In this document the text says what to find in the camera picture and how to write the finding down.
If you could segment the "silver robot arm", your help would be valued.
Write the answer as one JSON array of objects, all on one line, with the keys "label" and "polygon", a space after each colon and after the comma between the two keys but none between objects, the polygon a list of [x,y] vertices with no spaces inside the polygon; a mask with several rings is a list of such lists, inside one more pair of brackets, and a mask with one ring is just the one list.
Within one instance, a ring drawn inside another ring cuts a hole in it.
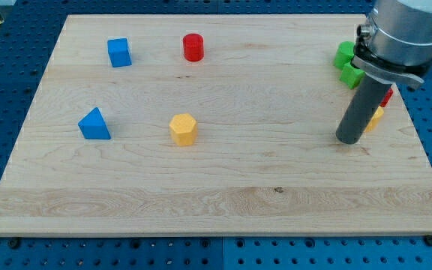
[{"label": "silver robot arm", "polygon": [[432,65],[432,0],[377,0],[356,35],[353,65],[417,89]]}]

